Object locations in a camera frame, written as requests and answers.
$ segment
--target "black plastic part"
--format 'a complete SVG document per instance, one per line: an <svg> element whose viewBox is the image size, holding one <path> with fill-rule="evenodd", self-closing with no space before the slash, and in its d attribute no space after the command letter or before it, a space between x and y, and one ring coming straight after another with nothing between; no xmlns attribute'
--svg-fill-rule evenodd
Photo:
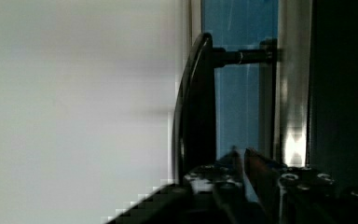
<svg viewBox="0 0 358 224"><path fill-rule="evenodd" d="M191 205L192 194L190 188L166 186L107 224L176 223L177 214Z"/></svg>
<svg viewBox="0 0 358 224"><path fill-rule="evenodd" d="M176 101L172 134L173 178L216 159L213 42L201 34L188 57Z"/></svg>
<svg viewBox="0 0 358 224"><path fill-rule="evenodd" d="M213 197L217 207L226 213L227 223L267 223L261 206L247 202L241 190L233 183L216 183L213 186Z"/></svg>
<svg viewBox="0 0 358 224"><path fill-rule="evenodd" d="M278 178L287 166L264 157L247 148L244 155L244 171L253 186L259 203L264 208L270 223L279 220L280 189Z"/></svg>
<svg viewBox="0 0 358 224"><path fill-rule="evenodd" d="M228 223L226 213L217 208L212 193L194 195L191 208L185 210L179 217L181 217L180 224Z"/></svg>
<svg viewBox="0 0 358 224"><path fill-rule="evenodd" d="M241 49L226 52L225 49L213 49L213 66L224 67L227 64L270 63L273 54L266 49Z"/></svg>

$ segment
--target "dark object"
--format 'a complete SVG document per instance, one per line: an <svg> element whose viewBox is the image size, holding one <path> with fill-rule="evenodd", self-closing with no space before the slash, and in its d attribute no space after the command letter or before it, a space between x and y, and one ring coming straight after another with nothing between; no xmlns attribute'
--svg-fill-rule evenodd
<svg viewBox="0 0 358 224"><path fill-rule="evenodd" d="M312 12L310 165L343 190L358 186L358 1L317 0Z"/></svg>
<svg viewBox="0 0 358 224"><path fill-rule="evenodd" d="M214 69L227 64L272 63L275 47L226 52L213 48L212 36L201 34L188 57L178 92L172 133L173 177L216 159Z"/></svg>
<svg viewBox="0 0 358 224"><path fill-rule="evenodd" d="M244 170L252 184L268 220L278 219L279 195L278 179L287 166L268 159L253 149L246 149Z"/></svg>

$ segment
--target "white wall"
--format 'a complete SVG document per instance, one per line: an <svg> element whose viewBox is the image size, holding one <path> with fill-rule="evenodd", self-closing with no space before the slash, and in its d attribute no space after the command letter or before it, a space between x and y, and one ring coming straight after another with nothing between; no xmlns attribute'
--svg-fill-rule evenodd
<svg viewBox="0 0 358 224"><path fill-rule="evenodd" d="M191 44L202 33L202 5L200 0L190 0L191 2Z"/></svg>
<svg viewBox="0 0 358 224"><path fill-rule="evenodd" d="M180 0L0 0L0 223L101 223L171 178Z"/></svg>

